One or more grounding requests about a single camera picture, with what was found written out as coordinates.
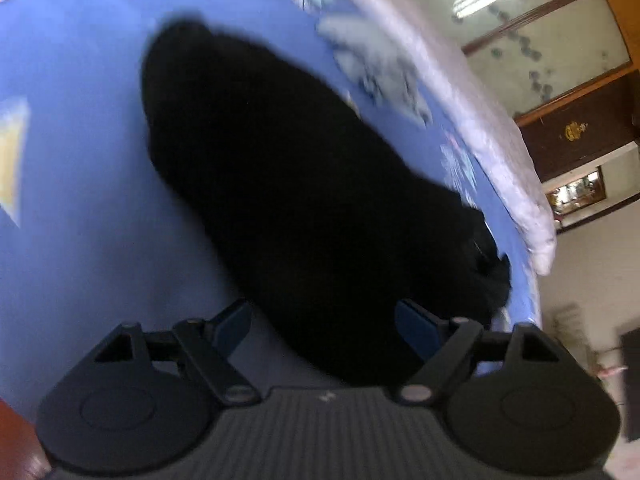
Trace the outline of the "white satin quilt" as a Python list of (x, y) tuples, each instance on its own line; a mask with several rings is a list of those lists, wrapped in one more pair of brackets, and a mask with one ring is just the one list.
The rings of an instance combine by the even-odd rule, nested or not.
[(549, 274), (556, 249), (553, 216), (514, 120), (413, 0), (352, 1), (410, 55), (520, 229), (534, 271)]

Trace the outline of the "dark wooden door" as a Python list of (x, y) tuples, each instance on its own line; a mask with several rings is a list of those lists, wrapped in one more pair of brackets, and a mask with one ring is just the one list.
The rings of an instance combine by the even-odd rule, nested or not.
[(639, 73), (620, 77), (521, 128), (542, 182), (639, 141)]

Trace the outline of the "blue patterned bed sheet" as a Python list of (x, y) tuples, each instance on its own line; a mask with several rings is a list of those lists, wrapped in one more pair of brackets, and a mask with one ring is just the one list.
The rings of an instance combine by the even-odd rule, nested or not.
[[(150, 159), (142, 65), (155, 36), (177, 20), (260, 44), (310, 73), (415, 174), (479, 210), (511, 271), (508, 302), (488, 328), (538, 320), (522, 233), (446, 110), (419, 72), (431, 125), (376, 104), (318, 34), (331, 14), (382, 28), (352, 0), (2, 2), (1, 396), (17, 413), (34, 418), (41, 399), (117, 325), (169, 330), (244, 299)], [(347, 385), (290, 350), (253, 309), (250, 336), (231, 359), (259, 391)]]

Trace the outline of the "black pants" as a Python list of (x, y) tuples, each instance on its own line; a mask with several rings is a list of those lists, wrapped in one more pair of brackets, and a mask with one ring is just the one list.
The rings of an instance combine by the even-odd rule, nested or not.
[(508, 302), (483, 214), (310, 73), (187, 19), (155, 36), (141, 84), (154, 168), (239, 295), (316, 370), (402, 384), (423, 360), (396, 327), (400, 300), (484, 327)]

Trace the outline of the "wooden wardrobe with glass doors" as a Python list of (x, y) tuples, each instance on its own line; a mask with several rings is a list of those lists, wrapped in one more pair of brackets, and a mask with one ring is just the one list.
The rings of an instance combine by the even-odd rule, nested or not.
[(414, 0), (512, 117), (632, 64), (608, 0)]

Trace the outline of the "light grey crumpled garment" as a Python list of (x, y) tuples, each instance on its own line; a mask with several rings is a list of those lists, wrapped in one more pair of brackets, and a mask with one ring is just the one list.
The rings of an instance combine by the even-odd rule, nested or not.
[(376, 104), (393, 107), (421, 127), (431, 125), (416, 66), (382, 28), (354, 14), (331, 14), (320, 18), (317, 32), (331, 45), (343, 74)]

